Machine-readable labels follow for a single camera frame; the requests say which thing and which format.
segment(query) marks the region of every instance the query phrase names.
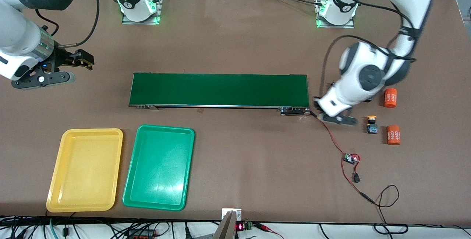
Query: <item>orange cylinder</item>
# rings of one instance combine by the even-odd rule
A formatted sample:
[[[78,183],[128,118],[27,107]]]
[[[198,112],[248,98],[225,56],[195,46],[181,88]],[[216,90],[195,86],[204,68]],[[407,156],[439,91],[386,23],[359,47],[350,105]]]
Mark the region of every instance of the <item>orange cylinder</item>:
[[[389,145],[401,144],[401,131],[399,130],[399,126],[397,125],[387,126],[387,144]]]
[[[387,88],[384,91],[384,107],[395,108],[397,105],[397,90],[395,88]]]

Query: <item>metal post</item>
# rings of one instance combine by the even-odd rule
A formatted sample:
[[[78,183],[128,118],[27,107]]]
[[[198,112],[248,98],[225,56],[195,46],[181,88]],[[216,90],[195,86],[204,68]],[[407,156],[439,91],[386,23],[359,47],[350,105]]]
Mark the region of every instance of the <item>metal post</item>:
[[[222,219],[212,239],[234,239],[236,237],[237,212],[228,211]]]

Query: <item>green tray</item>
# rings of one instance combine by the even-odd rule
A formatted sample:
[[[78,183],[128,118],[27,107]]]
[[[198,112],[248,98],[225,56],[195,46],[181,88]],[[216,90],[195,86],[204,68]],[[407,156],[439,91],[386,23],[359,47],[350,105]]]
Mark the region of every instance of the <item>green tray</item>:
[[[306,75],[134,73],[129,106],[309,108]]]
[[[123,204],[180,211],[187,200],[195,132],[189,128],[142,125],[138,128]]]

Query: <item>table surface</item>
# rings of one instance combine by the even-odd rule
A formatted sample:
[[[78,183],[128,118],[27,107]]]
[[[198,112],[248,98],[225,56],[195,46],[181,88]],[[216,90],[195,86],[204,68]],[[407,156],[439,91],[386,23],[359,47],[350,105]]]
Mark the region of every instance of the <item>table surface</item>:
[[[389,5],[387,0],[364,0]],[[42,11],[60,24],[55,39],[76,43],[89,32],[94,0],[65,11]],[[123,152],[116,203],[79,216],[219,219],[240,207],[244,218],[282,222],[380,222],[375,207],[343,178],[340,153],[311,116],[280,117],[275,110],[129,108],[132,74],[306,74],[318,96],[328,45],[341,34],[380,46],[395,35],[399,17],[360,6],[355,29],[316,28],[313,6],[289,0],[165,0],[158,26],[121,25],[113,0],[101,0],[95,33],[81,48],[93,71],[66,68],[73,84],[20,91],[0,78],[0,212],[44,215],[61,135],[69,129],[120,128]],[[25,11],[38,24],[33,11]],[[341,41],[327,65],[326,83],[353,40]],[[361,182],[372,198],[389,184],[400,199],[384,215],[390,223],[471,224],[469,123],[471,44],[454,0],[434,0],[417,62],[395,85],[395,109],[382,97],[355,106],[361,125],[329,125],[343,150],[358,153]],[[377,115],[380,133],[365,133]],[[196,132],[187,205],[181,212],[125,207],[124,183],[137,128],[190,127]],[[398,124],[402,145],[385,144],[385,126]],[[350,167],[346,165],[347,174]],[[384,203],[395,197],[385,193]]]

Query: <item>yellow tray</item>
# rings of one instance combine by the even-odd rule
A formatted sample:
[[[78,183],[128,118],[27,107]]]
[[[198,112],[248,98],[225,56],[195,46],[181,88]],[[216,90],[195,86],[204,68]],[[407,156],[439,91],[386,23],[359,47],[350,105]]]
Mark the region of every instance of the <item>yellow tray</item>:
[[[50,212],[106,211],[116,196],[123,132],[68,130],[62,135],[46,207]]]

